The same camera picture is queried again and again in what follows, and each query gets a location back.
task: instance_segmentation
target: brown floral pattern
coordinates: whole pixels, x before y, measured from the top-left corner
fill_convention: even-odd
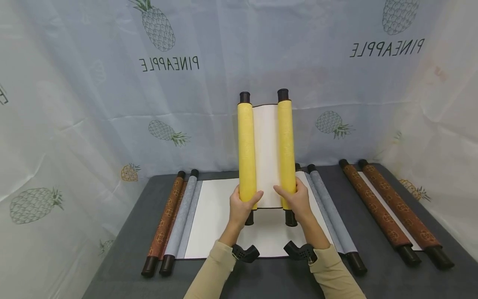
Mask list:
[[[158,228],[156,229],[156,233],[154,234],[154,238],[151,242],[151,247],[148,252],[148,256],[156,256],[159,257],[159,254],[163,251],[165,247],[165,239],[166,233],[169,230],[171,225],[171,220],[173,219],[173,212],[176,209],[178,200],[179,200],[179,192],[183,187],[184,180],[181,177],[177,177],[173,183],[173,188],[169,194],[168,200],[166,201],[166,206],[164,207],[163,214],[158,223]]]
[[[368,189],[365,191],[365,197],[374,198],[375,195],[373,194],[372,190]]]
[[[374,203],[369,203],[369,211],[375,213],[377,211],[377,205]]]
[[[385,183],[385,182],[380,182],[380,188],[383,189],[383,190],[388,190],[388,189],[390,189],[390,185],[388,183]]]
[[[425,241],[429,241],[429,242],[435,241],[435,237],[428,230],[422,230],[420,232],[420,237],[424,239]]]
[[[402,212],[408,212],[408,211],[410,211],[410,208],[409,208],[406,204],[404,204],[404,203],[402,203],[402,202],[397,203],[397,209],[398,209],[399,211],[402,211]]]
[[[383,218],[383,221],[385,221],[385,222],[395,223],[395,221],[394,221],[393,218],[390,216],[390,214],[388,214],[388,215],[383,215],[382,218]]]
[[[160,232],[158,235],[156,235],[156,243],[162,243],[164,241],[164,233]]]
[[[411,244],[355,168],[352,165],[347,165],[343,171],[392,246],[395,248]]]
[[[387,235],[390,238],[392,242],[396,242],[398,238],[400,237],[396,231],[393,230],[387,230]]]
[[[405,201],[403,201],[401,196],[390,186],[373,165],[365,166],[363,168],[363,173],[369,179],[375,177],[375,180],[371,180],[372,185],[385,199],[392,211],[397,215],[398,219],[404,224],[405,228],[410,232],[420,247],[425,249],[429,246],[440,245],[440,242],[438,242]]]
[[[412,227],[413,226],[413,221],[411,221],[410,219],[405,219],[405,227]]]

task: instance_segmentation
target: person's right hand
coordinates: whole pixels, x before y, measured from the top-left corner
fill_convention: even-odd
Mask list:
[[[294,194],[285,191],[281,186],[277,185],[274,186],[274,190],[287,201],[289,207],[295,214],[295,219],[302,224],[311,217],[313,219],[315,219],[315,217],[310,209],[309,191],[307,187],[298,177],[295,178],[295,183],[297,185],[297,191]]]

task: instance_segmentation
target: shower curtain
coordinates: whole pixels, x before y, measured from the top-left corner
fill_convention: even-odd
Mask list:
[[[476,9],[0,2],[3,298],[81,298],[150,177],[237,169],[245,90],[289,89],[298,163],[383,163],[478,258]]]

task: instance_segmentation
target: finger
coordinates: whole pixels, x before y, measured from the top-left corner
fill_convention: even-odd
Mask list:
[[[284,189],[282,189],[281,186],[274,185],[274,190],[277,194],[279,194],[280,196],[282,196],[285,199],[289,199],[290,196],[291,196],[291,194],[289,192],[285,191]]]
[[[239,196],[239,185],[236,186],[236,188],[234,189],[234,192],[232,193],[232,195]]]
[[[259,200],[262,198],[263,195],[264,195],[264,191],[260,190],[260,191],[257,191],[256,194],[252,196],[252,198],[248,201],[248,204],[250,205],[251,209],[252,207],[254,207],[256,203],[259,202]]]
[[[298,177],[295,177],[295,184],[297,185],[297,191],[302,190],[302,189],[307,189],[307,187],[304,185],[304,183]]]

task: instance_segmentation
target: sleeve cuff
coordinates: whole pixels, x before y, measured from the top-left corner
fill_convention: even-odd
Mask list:
[[[214,246],[209,253],[209,256],[218,264],[232,272],[236,259],[232,255],[232,248],[219,241],[214,242]]]
[[[333,267],[342,262],[342,259],[331,244],[327,249],[314,249],[317,260],[310,265],[310,272],[323,272],[327,268]]]

